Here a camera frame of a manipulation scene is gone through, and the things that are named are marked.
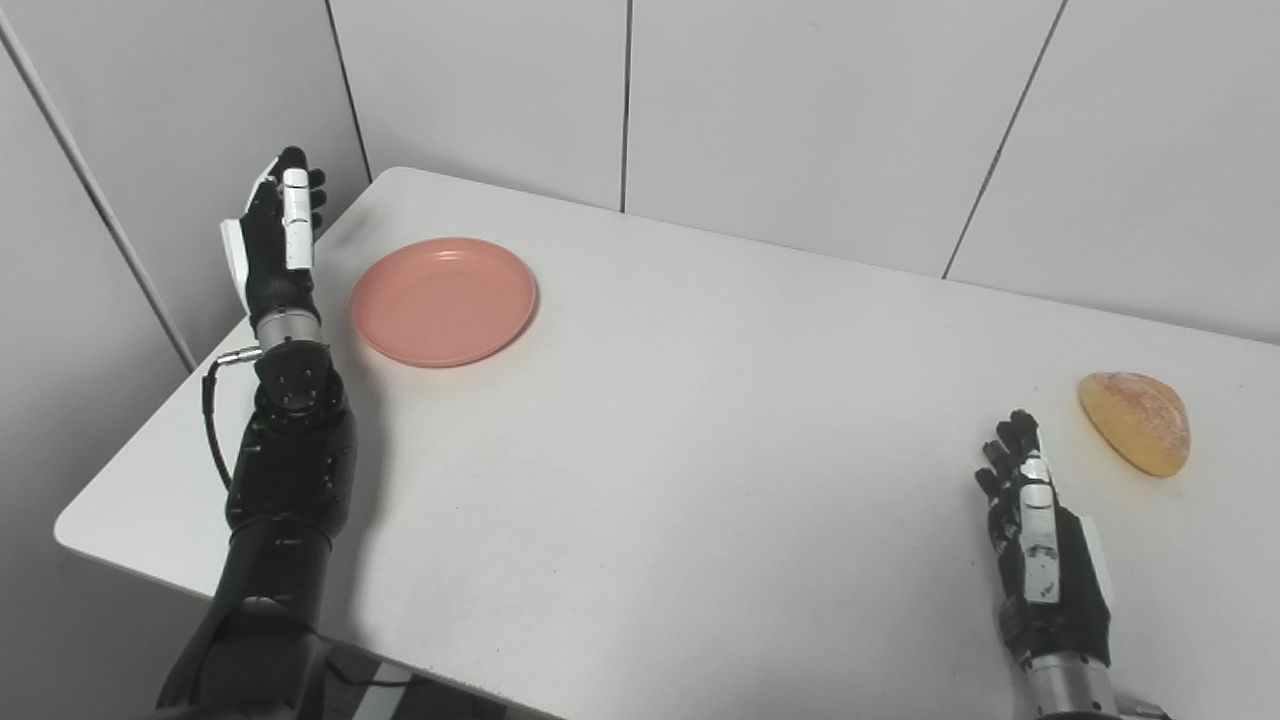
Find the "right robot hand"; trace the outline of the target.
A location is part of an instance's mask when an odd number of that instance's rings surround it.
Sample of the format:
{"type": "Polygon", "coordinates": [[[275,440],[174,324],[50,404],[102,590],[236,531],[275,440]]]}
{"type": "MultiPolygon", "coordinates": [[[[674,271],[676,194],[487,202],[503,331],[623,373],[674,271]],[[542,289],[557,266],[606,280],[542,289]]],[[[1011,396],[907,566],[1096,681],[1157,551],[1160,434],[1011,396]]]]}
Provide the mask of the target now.
{"type": "Polygon", "coordinates": [[[1024,667],[1056,653],[1110,666],[1110,607],[1085,525],[1059,497],[1038,421],[1024,409],[1011,411],[982,452],[987,464],[975,482],[987,501],[1006,650],[1024,667]]]}

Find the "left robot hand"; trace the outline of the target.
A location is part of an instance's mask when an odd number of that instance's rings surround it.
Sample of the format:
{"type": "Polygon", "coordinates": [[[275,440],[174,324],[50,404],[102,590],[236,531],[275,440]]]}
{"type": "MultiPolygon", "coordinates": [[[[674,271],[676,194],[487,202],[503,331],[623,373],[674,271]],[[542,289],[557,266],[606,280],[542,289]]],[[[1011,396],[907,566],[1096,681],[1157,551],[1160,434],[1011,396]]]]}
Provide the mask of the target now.
{"type": "Polygon", "coordinates": [[[326,204],[326,176],[310,167],[305,150],[298,146],[280,150],[253,182],[242,215],[220,224],[233,284],[252,325],[265,316],[291,310],[319,316],[311,268],[288,263],[291,249],[298,247],[289,241],[292,224],[285,219],[285,179],[293,170],[306,174],[302,182],[302,188],[308,191],[306,237],[314,241],[323,225],[319,209],[326,204]]]}

